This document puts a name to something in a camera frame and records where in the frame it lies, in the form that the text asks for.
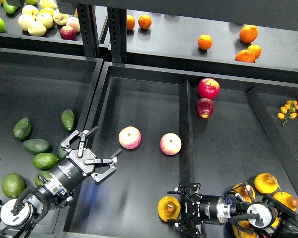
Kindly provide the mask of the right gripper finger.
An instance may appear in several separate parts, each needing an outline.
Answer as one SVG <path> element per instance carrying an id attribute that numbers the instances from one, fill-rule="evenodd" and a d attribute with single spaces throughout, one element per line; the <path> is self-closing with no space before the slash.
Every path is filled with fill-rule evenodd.
<path id="1" fill-rule="evenodd" d="M 180 229 L 182 235 L 200 236 L 202 234 L 201 225 L 197 225 L 191 220 L 186 222 L 183 219 L 179 219 L 175 222 L 175 226 Z"/>
<path id="2" fill-rule="evenodd" d="M 186 201 L 201 199 L 200 183 L 180 183 L 173 191 L 168 191 L 167 194 L 177 194 L 183 197 Z"/>

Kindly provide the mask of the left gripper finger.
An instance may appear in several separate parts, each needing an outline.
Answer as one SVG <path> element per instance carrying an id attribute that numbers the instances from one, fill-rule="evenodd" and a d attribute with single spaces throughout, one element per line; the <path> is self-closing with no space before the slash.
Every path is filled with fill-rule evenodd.
<path id="1" fill-rule="evenodd" d="M 116 163 L 118 156 L 121 154 L 122 149 L 118 149 L 110 158 L 98 159 L 93 153 L 92 157 L 84 160 L 85 165 L 94 166 L 93 172 L 90 176 L 94 179 L 97 185 L 100 185 L 116 172 Z"/>
<path id="2" fill-rule="evenodd" d="M 66 139 L 61 142 L 61 148 L 68 154 L 73 150 L 71 145 L 78 140 L 77 156 L 83 157 L 84 150 L 86 150 L 86 143 L 89 137 L 92 137 L 98 131 L 98 126 L 93 127 L 91 130 L 84 129 L 83 131 L 75 130 Z"/>

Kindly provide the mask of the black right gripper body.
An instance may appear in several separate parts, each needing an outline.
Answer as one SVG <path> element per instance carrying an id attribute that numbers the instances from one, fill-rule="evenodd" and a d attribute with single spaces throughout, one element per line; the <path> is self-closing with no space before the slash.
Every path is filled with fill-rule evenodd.
<path id="1" fill-rule="evenodd" d="M 225 223 L 224 204 L 221 196 L 194 194 L 185 202 L 185 221 L 221 226 Z"/>

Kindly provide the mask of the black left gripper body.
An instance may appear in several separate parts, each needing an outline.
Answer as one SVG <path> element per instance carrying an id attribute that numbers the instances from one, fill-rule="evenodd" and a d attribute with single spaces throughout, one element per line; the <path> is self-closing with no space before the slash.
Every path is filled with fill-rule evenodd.
<path id="1" fill-rule="evenodd" d="M 50 173 L 57 178 L 66 190 L 73 190 L 95 169 L 95 165 L 85 164 L 85 160 L 96 157 L 90 149 L 84 149 L 81 158 L 78 157 L 77 153 L 77 149 L 70 151 L 69 158 L 61 160 L 50 169 Z"/>

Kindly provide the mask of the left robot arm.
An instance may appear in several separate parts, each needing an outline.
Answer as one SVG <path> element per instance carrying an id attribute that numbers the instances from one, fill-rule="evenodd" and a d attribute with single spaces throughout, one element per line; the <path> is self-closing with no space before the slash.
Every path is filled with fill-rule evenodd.
<path id="1" fill-rule="evenodd" d="M 110 158 L 99 159 L 87 148 L 88 138 L 98 128 L 82 132 L 75 130 L 61 142 L 66 157 L 50 169 L 50 179 L 38 176 L 43 185 L 28 187 L 16 199 L 3 204 L 0 200 L 0 238 L 9 229 L 17 230 L 16 238 L 27 238 L 49 211 L 68 206 L 75 188 L 92 177 L 101 184 L 116 172 L 118 149 Z"/>

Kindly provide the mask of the yellow pear beside arm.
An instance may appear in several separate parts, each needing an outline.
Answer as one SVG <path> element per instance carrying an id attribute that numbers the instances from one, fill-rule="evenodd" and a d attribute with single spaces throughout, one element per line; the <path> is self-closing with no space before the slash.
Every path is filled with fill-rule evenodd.
<path id="1" fill-rule="evenodd" d="M 248 188 L 250 189 L 252 196 L 249 195 L 247 190 Z M 232 189 L 235 190 L 237 193 L 239 193 L 246 202 L 250 203 L 254 201 L 254 199 L 256 198 L 255 191 L 253 187 L 250 185 L 242 186 L 242 183 L 238 183 Z"/>

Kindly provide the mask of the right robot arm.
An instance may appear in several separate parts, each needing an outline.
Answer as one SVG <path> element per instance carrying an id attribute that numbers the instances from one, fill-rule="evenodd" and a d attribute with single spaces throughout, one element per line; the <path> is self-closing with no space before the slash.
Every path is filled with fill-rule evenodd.
<path id="1" fill-rule="evenodd" d="M 227 196 L 202 195 L 199 183 L 181 183 L 172 193 L 181 199 L 177 218 L 167 218 L 186 235 L 197 237 L 201 224 L 223 225 L 230 222 L 239 232 L 255 233 L 259 238 L 298 238 L 298 213 L 264 194 L 262 201 L 247 202 L 235 193 Z"/>

